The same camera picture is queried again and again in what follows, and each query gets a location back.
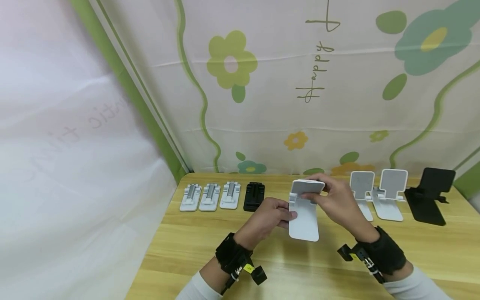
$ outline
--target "yellow label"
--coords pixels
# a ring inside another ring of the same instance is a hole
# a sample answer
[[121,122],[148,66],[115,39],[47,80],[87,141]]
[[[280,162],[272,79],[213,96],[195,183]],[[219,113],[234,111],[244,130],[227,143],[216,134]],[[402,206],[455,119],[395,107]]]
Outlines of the yellow label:
[[246,265],[243,267],[243,269],[244,269],[245,271],[247,271],[248,273],[250,273],[250,274],[255,270],[255,268],[254,268],[251,264],[246,264]]
[[358,260],[358,261],[360,260],[360,258],[359,258],[356,254],[354,254],[354,253],[350,253],[350,256],[351,256],[353,259],[356,259],[356,260]]

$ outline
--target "black phone stand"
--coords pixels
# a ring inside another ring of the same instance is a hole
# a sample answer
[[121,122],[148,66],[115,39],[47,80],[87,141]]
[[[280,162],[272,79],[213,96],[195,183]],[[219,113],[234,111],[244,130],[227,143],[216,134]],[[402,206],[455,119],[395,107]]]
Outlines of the black phone stand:
[[265,186],[261,182],[250,182],[247,184],[245,193],[245,202],[243,210],[246,212],[254,212],[262,204],[265,196]]
[[449,192],[455,179],[455,171],[437,168],[425,168],[420,184],[416,188],[405,191],[408,205],[415,220],[433,225],[445,226],[445,219],[438,209],[435,200],[448,203],[441,196],[442,192]]

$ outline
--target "wooden table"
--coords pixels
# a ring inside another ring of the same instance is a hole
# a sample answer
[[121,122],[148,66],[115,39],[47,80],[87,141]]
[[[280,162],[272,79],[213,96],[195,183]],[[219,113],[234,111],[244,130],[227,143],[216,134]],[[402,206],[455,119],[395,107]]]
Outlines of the wooden table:
[[[229,232],[235,232],[252,213],[243,211],[245,188],[250,181],[265,185],[265,197],[288,200],[291,182],[301,176],[187,174],[181,180],[165,217],[148,248],[126,299],[174,299],[183,286],[212,256]],[[204,187],[226,181],[241,184],[236,210],[179,211],[183,189],[189,183]],[[417,186],[409,180],[408,186]],[[480,215],[452,188],[450,204],[438,204],[447,222],[444,227],[413,219],[406,202],[398,203],[404,221],[380,220],[371,204],[374,224],[394,238],[407,258],[433,278],[454,299],[480,299]],[[390,296],[357,261],[344,262],[337,249],[354,239],[318,207],[320,240],[295,240],[282,228],[255,249],[252,259],[268,279],[260,286],[242,274],[226,299],[390,299]]]

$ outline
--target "white sleeve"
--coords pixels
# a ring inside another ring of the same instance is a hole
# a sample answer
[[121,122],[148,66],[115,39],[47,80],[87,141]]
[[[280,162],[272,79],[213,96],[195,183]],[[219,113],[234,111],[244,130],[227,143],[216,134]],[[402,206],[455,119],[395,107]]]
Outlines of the white sleeve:
[[420,269],[413,266],[413,273],[405,279],[385,282],[387,292],[396,300],[451,300]]
[[218,300],[222,296],[215,292],[197,272],[178,294],[177,300]]

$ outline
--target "flower print curtain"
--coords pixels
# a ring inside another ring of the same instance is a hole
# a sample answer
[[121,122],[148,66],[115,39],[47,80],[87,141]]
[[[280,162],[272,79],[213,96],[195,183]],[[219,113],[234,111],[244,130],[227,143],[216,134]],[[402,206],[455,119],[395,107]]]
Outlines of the flower print curtain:
[[195,172],[437,167],[476,192],[480,1],[90,4]]

